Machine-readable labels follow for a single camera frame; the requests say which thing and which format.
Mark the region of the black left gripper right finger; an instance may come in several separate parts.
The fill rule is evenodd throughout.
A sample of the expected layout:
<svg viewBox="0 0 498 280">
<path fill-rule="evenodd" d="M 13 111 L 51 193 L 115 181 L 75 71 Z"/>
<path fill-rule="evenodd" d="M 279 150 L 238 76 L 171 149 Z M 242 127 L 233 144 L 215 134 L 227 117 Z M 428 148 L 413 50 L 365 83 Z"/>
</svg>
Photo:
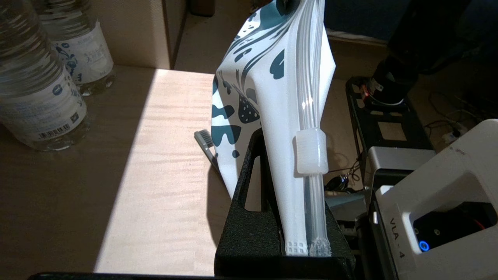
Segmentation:
<svg viewBox="0 0 498 280">
<path fill-rule="evenodd" d="M 325 204 L 329 257 L 288 257 L 289 278 L 353 278 L 355 257 L 330 208 Z"/>
</svg>

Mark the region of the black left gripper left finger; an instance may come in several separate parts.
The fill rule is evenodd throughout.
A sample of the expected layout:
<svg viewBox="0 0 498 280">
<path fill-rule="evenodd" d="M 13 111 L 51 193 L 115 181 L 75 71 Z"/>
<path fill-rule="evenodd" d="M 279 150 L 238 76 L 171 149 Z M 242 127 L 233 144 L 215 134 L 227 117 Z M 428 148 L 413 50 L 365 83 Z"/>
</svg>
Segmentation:
<svg viewBox="0 0 498 280">
<path fill-rule="evenodd" d="M 245 208 L 260 158 L 261 210 Z M 282 224 L 262 129 L 253 133 L 215 254 L 217 278 L 284 278 Z"/>
</svg>

